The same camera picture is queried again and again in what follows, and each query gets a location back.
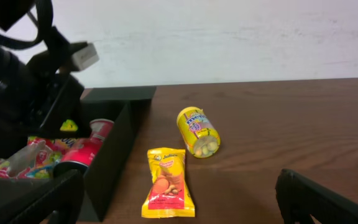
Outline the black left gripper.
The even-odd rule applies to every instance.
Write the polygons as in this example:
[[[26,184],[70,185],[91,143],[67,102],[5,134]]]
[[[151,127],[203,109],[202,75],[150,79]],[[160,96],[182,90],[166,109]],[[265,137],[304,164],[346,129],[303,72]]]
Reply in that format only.
[[[57,73],[86,42],[36,55],[24,65],[0,48],[0,157],[8,158],[29,136],[47,139],[87,138],[91,134],[82,112],[84,86],[70,73]]]

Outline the red potato chips can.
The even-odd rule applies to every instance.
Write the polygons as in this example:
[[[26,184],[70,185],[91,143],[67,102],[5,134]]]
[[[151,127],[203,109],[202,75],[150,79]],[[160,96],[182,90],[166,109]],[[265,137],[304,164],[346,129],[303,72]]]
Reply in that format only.
[[[109,119],[94,119],[90,123],[91,135],[89,138],[77,140],[73,147],[62,157],[53,168],[53,176],[58,177],[69,170],[77,170],[84,174],[93,159],[104,144],[104,140],[111,132],[114,121]]]

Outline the yellow Mentos candy bottle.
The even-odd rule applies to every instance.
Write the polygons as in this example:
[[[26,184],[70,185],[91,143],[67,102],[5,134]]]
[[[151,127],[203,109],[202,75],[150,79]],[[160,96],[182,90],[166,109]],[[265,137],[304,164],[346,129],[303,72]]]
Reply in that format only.
[[[186,148],[194,157],[211,157],[219,149],[220,135],[201,108],[190,106],[181,110],[177,126]]]

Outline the Haribo worms candy bag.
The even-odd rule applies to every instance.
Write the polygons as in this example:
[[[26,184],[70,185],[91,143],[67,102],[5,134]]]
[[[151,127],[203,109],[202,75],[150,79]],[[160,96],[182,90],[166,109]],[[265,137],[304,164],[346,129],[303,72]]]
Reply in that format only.
[[[48,179],[53,167],[75,145],[77,138],[44,139],[29,136],[22,149],[24,159],[19,153],[9,159],[0,158],[0,179]]]

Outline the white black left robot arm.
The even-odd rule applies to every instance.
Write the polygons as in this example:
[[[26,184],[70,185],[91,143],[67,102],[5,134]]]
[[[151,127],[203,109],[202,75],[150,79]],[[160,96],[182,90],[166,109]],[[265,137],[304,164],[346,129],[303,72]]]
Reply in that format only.
[[[86,138],[83,85],[73,76],[85,67],[88,42],[69,42],[52,24],[50,1],[0,1],[0,157],[27,138]]]

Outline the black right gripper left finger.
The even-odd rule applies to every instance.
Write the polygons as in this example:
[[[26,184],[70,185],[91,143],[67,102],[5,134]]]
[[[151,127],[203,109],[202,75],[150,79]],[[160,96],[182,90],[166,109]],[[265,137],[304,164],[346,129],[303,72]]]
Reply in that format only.
[[[77,170],[50,180],[0,179],[0,223],[76,223],[83,197]]]

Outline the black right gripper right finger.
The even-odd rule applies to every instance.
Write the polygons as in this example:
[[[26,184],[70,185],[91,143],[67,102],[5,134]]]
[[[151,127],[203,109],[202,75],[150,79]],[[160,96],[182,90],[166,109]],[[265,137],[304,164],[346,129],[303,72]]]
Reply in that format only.
[[[358,223],[358,204],[294,170],[281,170],[275,191],[285,224]]]

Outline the yellow Julies biscuit packet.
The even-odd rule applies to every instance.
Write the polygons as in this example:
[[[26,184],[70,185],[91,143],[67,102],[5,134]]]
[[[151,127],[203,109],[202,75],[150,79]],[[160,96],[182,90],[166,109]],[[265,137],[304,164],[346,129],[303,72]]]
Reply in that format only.
[[[147,151],[152,187],[142,205],[143,218],[195,217],[195,205],[185,182],[184,149],[161,147]]]

